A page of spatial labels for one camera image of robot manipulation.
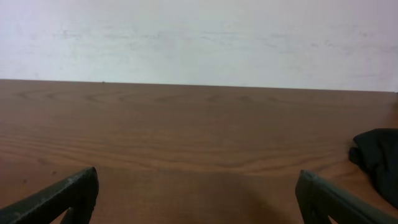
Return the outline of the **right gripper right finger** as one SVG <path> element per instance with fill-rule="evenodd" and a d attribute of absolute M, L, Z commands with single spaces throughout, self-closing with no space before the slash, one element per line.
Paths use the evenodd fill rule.
<path fill-rule="evenodd" d="M 397 219 L 370 206 L 308 170 L 301 170 L 295 195 L 306 224 L 397 224 Z"/>

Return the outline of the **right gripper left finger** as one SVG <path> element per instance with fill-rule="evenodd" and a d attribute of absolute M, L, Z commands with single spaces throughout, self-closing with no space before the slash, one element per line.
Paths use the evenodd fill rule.
<path fill-rule="evenodd" d="M 89 223 L 99 193 L 96 169 L 89 167 L 1 209 L 1 223 Z"/>

